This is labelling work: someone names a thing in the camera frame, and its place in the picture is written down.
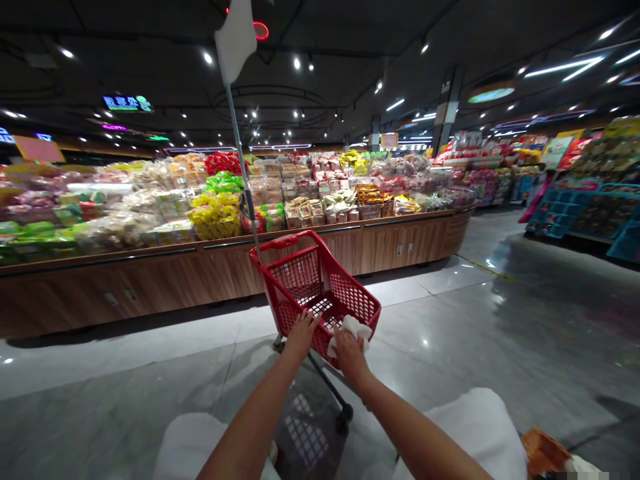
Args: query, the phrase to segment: cart handle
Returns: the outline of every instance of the cart handle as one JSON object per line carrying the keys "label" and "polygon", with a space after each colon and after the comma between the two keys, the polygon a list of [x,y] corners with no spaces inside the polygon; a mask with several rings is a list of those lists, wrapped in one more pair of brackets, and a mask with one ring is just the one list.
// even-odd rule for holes
{"label": "cart handle", "polygon": [[[318,235],[313,230],[304,230],[300,233],[291,233],[289,235],[284,235],[282,237],[278,237],[274,240],[268,241],[264,245],[260,245],[260,251],[270,250],[270,249],[282,250],[283,248],[287,248],[292,245],[295,245],[296,243],[298,243],[298,240],[300,240],[300,238],[302,237],[311,237],[314,240],[314,242],[316,242],[317,245],[322,245],[325,248],[327,248],[327,250],[329,249],[325,241],[322,240],[322,238],[320,238],[320,235]],[[251,251],[249,252],[249,255],[251,256],[252,259],[257,258],[255,248],[251,249]]]}

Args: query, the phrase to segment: tiled floor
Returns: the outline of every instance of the tiled floor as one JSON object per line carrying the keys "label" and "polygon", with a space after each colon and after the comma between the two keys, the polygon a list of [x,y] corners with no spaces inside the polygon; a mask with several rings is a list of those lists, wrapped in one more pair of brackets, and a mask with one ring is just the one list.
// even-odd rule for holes
{"label": "tiled floor", "polygon": [[[459,256],[362,279],[383,305],[371,369],[420,410],[490,387],[520,432],[637,471],[640,273],[523,238],[520,214],[482,212]],[[176,416],[233,418],[273,364],[274,337],[254,298],[0,345],[2,478],[150,478]],[[305,364],[276,435],[283,477],[301,478],[312,455],[317,478],[390,478],[393,446],[330,376],[355,409],[349,434]],[[301,425],[311,449],[292,435]]]}

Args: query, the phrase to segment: black ceiling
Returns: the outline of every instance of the black ceiling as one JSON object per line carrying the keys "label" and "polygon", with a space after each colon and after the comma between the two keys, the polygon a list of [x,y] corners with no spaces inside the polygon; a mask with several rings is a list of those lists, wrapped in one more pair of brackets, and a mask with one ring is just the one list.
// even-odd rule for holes
{"label": "black ceiling", "polygon": [[[456,129],[561,111],[576,103],[597,108],[596,114],[619,105],[620,111],[640,113],[638,86],[606,83],[640,64],[638,55],[614,66],[640,48],[640,41],[634,42],[640,39],[634,1],[253,0],[252,6],[254,20],[264,22],[270,35],[258,42],[258,52],[234,84],[241,133],[248,143],[256,140],[256,128],[259,140],[272,143],[281,141],[286,130],[297,143],[334,143],[347,133],[354,141],[370,133],[375,115],[380,115],[383,130],[391,130],[418,111],[435,110],[443,75],[453,64],[465,70]],[[203,60],[203,51],[215,58],[213,34],[224,21],[224,9],[223,0],[5,0],[0,107],[27,118],[3,115],[0,126],[31,124],[102,136],[87,119],[94,109],[102,111],[102,95],[121,92],[146,96],[155,112],[116,114],[114,123],[166,132],[176,144],[185,141],[180,131],[198,145],[220,139],[231,144],[220,72],[215,61],[210,66]],[[610,37],[598,40],[620,22]],[[421,54],[425,35],[429,48]],[[612,45],[598,53],[605,60],[570,82],[561,82],[567,71],[520,76],[508,97],[480,105],[466,102],[478,82],[496,73],[515,74],[525,64],[529,71],[552,67]],[[63,56],[59,46],[75,57]],[[32,53],[49,53],[57,68],[32,67],[25,59]],[[293,67],[294,56],[302,63],[300,70]],[[310,58],[313,71],[307,68]],[[384,86],[374,94],[380,78]],[[401,98],[402,105],[386,111]],[[515,108],[507,111],[512,104]],[[243,116],[245,109],[258,109],[251,124]],[[305,118],[294,118],[294,109],[300,114],[304,109]],[[480,112],[486,117],[480,119]],[[432,121],[421,122],[414,132],[432,126]]]}

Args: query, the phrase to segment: red light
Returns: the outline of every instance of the red light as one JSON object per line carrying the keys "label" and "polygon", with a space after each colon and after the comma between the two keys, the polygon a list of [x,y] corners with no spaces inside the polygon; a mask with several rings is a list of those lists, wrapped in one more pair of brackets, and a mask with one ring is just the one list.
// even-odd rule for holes
{"label": "red light", "polygon": [[255,30],[255,38],[262,41],[269,38],[269,29],[262,22],[253,22],[253,28]]}

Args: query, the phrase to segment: hand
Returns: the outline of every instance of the hand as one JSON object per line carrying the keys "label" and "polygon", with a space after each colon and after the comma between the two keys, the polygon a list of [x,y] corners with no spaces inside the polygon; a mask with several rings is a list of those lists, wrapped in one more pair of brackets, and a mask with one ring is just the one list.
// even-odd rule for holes
{"label": "hand", "polygon": [[356,341],[348,331],[340,330],[335,334],[335,342],[340,370],[344,373],[347,382],[362,398],[363,390],[375,380],[363,353],[365,340],[360,338]]}
{"label": "hand", "polygon": [[302,363],[311,349],[311,338],[320,320],[322,320],[322,316],[314,318],[313,312],[310,310],[303,311],[298,315],[287,337],[285,353],[292,355]]}

